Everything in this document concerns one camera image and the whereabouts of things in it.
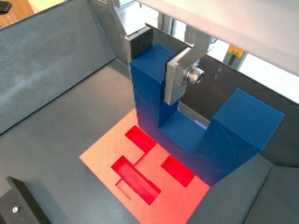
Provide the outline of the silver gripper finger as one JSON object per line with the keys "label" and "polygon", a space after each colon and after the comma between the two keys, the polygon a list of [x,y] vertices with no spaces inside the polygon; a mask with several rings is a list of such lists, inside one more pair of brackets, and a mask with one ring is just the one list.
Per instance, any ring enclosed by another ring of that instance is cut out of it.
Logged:
{"label": "silver gripper finger", "polygon": [[181,98],[187,83],[196,85],[202,82],[204,72],[196,67],[196,63],[207,54],[211,36],[196,31],[192,47],[187,47],[167,63],[163,100],[173,105]]}

